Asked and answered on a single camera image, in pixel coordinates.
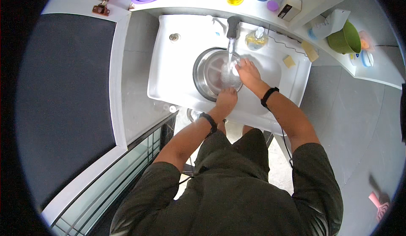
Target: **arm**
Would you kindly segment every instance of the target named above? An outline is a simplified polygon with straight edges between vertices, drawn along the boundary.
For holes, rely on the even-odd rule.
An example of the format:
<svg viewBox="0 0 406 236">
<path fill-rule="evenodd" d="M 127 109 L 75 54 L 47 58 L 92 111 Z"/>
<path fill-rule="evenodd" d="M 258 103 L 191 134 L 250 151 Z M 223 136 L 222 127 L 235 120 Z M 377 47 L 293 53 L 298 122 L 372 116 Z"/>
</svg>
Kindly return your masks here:
<svg viewBox="0 0 406 236">
<path fill-rule="evenodd" d="M 241 81 L 262 99 L 270 88 L 248 59 L 236 65 Z M 266 102 L 292 144 L 292 199 L 302 218 L 307 235 L 335 235 L 343 218 L 343 200 L 333 170 L 316 133 L 294 103 L 279 92 Z"/>
<path fill-rule="evenodd" d="M 244 85 L 254 92 L 259 99 L 262 99 L 271 88 L 261 80 L 258 69 L 248 59 L 241 59 L 240 65 L 236 65 L 236 69 Z M 302 144 L 320 143 L 305 114 L 287 97 L 279 92 L 273 92 L 266 104 L 286 132 L 292 145 L 292 153 Z"/>
<path fill-rule="evenodd" d="M 216 106 L 207 114 L 218 124 L 231 113 L 236 103 L 236 90 L 233 87 L 223 89 L 218 95 Z M 177 133 L 155 158 L 154 163 L 168 162 L 182 172 L 185 162 L 210 133 L 210 129 L 210 123 L 205 118 L 199 118 Z"/>
<path fill-rule="evenodd" d="M 230 114 L 236 103 L 237 92 L 234 88 L 222 90 L 216 106 L 208 114 L 218 123 Z M 146 234 L 159 211 L 175 197 L 186 160 L 210 133 L 210 129 L 210 123 L 200 118 L 165 145 L 121 203 L 114 215 L 110 235 L 132 235 L 134 231 L 139 235 Z"/>
</svg>

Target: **soap dispenser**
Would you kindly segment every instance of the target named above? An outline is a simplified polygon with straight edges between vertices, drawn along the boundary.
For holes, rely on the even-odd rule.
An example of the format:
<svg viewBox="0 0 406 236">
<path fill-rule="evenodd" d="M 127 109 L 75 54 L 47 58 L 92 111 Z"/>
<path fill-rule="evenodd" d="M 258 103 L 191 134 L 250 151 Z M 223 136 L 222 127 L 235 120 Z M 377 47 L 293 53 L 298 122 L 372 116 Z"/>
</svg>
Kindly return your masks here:
<svg viewBox="0 0 406 236">
<path fill-rule="evenodd" d="M 263 27 L 258 27 L 245 36 L 245 44 L 250 50 L 256 51 L 268 43 L 268 35 Z"/>
</svg>

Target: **bar of soap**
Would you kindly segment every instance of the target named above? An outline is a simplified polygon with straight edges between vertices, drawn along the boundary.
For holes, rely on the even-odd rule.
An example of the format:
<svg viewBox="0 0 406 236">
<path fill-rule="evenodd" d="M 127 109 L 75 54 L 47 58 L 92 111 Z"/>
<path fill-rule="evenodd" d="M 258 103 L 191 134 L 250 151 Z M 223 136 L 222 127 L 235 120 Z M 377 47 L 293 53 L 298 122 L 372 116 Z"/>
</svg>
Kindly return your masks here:
<svg viewBox="0 0 406 236">
<path fill-rule="evenodd" d="M 287 66 L 287 68 L 290 69 L 290 67 L 292 66 L 296 66 L 296 63 L 293 61 L 292 56 L 287 56 L 283 62 L 285 63 L 285 65 Z"/>
<path fill-rule="evenodd" d="M 302 41 L 302 48 L 306 52 L 310 62 L 313 62 L 318 59 L 319 57 L 318 53 L 316 52 L 316 50 L 314 50 L 314 47 L 310 45 L 310 43 L 307 42 L 306 40 Z"/>
</svg>

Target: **white sink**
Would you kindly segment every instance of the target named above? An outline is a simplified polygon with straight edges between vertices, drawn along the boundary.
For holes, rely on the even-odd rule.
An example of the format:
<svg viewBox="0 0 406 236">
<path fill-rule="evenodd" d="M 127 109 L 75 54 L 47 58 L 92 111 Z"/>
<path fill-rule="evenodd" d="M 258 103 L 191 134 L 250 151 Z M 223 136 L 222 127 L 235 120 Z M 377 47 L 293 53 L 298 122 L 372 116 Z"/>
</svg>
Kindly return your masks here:
<svg viewBox="0 0 406 236">
<path fill-rule="evenodd" d="M 226 32 L 227 20 L 217 20 L 223 24 Z M 159 22 L 148 81 L 148 97 L 202 112 L 209 111 L 215 104 L 196 90 L 192 78 L 193 65 L 204 50 L 211 47 L 226 48 L 228 39 L 209 33 L 210 24 L 204 16 L 163 15 L 159 17 Z M 270 86 L 278 87 L 283 95 L 299 106 L 309 77 L 309 59 L 295 40 L 273 31 L 268 33 L 270 38 L 266 46 L 257 51 L 249 50 L 244 42 L 245 36 L 256 28 L 255 25 L 240 22 L 236 53 L 253 61 L 262 80 Z M 180 40 L 169 40 L 169 36 L 174 33 L 180 34 Z M 290 69 L 283 63 L 288 55 L 296 63 Z M 239 91 L 237 105 L 227 118 L 282 135 L 281 127 L 273 114 L 261 106 L 260 100 L 245 86 Z"/>
</svg>

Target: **window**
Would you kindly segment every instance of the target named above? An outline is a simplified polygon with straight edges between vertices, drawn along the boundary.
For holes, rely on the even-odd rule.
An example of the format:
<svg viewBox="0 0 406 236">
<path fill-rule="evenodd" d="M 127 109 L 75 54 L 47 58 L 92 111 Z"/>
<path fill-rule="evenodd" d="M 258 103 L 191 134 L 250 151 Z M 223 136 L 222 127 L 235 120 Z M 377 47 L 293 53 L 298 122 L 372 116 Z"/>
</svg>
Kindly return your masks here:
<svg viewBox="0 0 406 236">
<path fill-rule="evenodd" d="M 161 127 L 92 183 L 51 227 L 56 235 L 86 235 L 110 204 L 160 152 Z"/>
</svg>

